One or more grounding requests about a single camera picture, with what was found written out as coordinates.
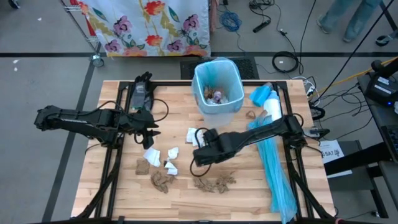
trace sneaker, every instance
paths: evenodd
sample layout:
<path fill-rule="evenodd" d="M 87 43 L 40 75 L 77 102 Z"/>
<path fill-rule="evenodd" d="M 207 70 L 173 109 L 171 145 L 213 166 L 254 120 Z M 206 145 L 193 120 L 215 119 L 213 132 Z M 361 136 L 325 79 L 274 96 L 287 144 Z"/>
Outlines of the sneaker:
<path fill-rule="evenodd" d="M 321 24 L 321 19 L 322 19 L 322 18 L 323 18 L 323 16 L 320 16 L 320 17 L 317 19 L 317 24 L 318 24 L 318 26 L 321 28 L 321 30 L 322 30 L 323 33 L 329 34 L 329 32 L 326 31 L 326 30 L 322 27 L 322 24 Z"/>
<path fill-rule="evenodd" d="M 346 43 L 350 43 L 351 41 L 353 41 L 354 39 L 348 39 L 346 37 L 343 37 L 343 41 Z"/>

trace black floor mat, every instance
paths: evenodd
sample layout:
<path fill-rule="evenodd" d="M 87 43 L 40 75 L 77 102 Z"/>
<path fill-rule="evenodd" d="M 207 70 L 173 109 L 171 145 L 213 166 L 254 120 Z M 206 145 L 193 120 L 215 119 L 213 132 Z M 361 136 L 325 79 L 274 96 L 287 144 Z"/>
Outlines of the black floor mat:
<path fill-rule="evenodd" d="M 238 66 L 241 79 L 243 80 L 258 80 L 259 73 L 256 67 L 256 61 L 254 57 L 238 57 L 229 58 L 236 66 Z M 212 60 L 195 60 L 188 62 L 180 62 L 181 68 L 181 79 L 191 80 L 195 74 L 195 67 L 201 63 L 210 62 Z"/>

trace blue cable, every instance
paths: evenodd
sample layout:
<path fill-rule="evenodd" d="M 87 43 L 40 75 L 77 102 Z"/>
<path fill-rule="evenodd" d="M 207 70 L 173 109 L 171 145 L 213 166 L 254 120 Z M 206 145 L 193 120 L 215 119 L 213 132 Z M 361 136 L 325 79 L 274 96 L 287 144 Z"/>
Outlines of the blue cable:
<path fill-rule="evenodd" d="M 227 31 L 235 32 L 238 35 L 236 45 L 238 46 L 238 48 L 241 51 L 245 52 L 239 46 L 239 39 L 241 38 L 241 35 L 238 33 L 238 30 L 242 25 L 242 20 L 239 19 L 239 16 L 235 12 L 231 12 L 230 10 L 228 10 L 228 8 L 226 6 L 224 6 L 224 7 L 225 7 L 225 11 L 218 10 L 219 12 L 222 12 L 222 15 L 220 15 L 220 24 L 223 25 L 223 27 Z"/>

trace yellow cable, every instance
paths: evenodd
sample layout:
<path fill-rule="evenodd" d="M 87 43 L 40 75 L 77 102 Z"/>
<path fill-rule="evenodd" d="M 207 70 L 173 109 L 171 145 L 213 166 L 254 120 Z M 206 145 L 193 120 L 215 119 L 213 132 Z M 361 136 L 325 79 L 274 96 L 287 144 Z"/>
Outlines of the yellow cable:
<path fill-rule="evenodd" d="M 384 65 L 384 64 L 390 63 L 390 62 L 392 62 L 393 60 L 395 60 L 395 59 L 397 59 L 397 58 L 398 58 L 398 57 L 395 57 L 395 58 L 390 59 L 390 60 L 386 60 L 385 62 L 382 62 L 381 64 Z M 330 87 L 335 86 L 335 85 L 338 85 L 338 84 L 341 84 L 341 83 L 343 83 L 343 82 L 347 82 L 348 80 L 351 80 L 351 79 L 353 79 L 353 78 L 355 78 L 355 77 L 364 75 L 364 74 L 370 72 L 371 70 L 372 70 L 372 69 L 369 68 L 369 69 L 366 70 L 366 71 L 359 72 L 359 73 L 357 73 L 357 74 L 355 74 L 355 75 L 352 75 L 352 76 L 350 76 L 350 77 L 348 77 L 348 78 L 345 78 L 345 79 L 343 79 L 343 80 L 340 80 L 340 81 L 338 81 L 338 82 L 333 83 Z M 325 90 L 326 90 L 326 88 L 321 89 L 320 91 L 318 91 L 318 94 L 322 94 Z"/>

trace torn paper piece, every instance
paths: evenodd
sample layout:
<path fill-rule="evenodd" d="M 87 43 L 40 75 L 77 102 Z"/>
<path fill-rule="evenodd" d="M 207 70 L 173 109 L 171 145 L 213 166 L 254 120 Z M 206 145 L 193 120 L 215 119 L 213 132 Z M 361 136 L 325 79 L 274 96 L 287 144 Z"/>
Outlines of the torn paper piece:
<path fill-rule="evenodd" d="M 165 168 L 168 168 L 168 170 L 167 170 L 168 175 L 177 175 L 178 174 L 178 169 L 171 162 L 168 162 L 166 164 Z"/>
<path fill-rule="evenodd" d="M 193 136 L 195 135 L 195 131 L 197 131 L 196 128 L 188 128 L 188 133 L 187 133 L 187 142 L 191 143 Z"/>
<path fill-rule="evenodd" d="M 203 140 L 203 134 L 201 133 L 201 130 L 198 131 L 197 138 L 199 140 L 200 146 L 204 146 L 205 145 L 205 141 Z M 193 133 L 193 135 L 192 135 L 192 146 L 198 146 L 198 142 L 197 142 L 197 140 L 195 138 L 195 133 Z"/>
<path fill-rule="evenodd" d="M 144 154 L 144 158 L 152 165 L 159 167 L 160 166 L 160 151 L 150 147 Z"/>
<path fill-rule="evenodd" d="M 175 159 L 178 156 L 178 147 L 174 147 L 172 149 L 169 149 L 168 152 L 169 158 L 167 158 L 167 161 L 169 161 L 169 159 Z"/>

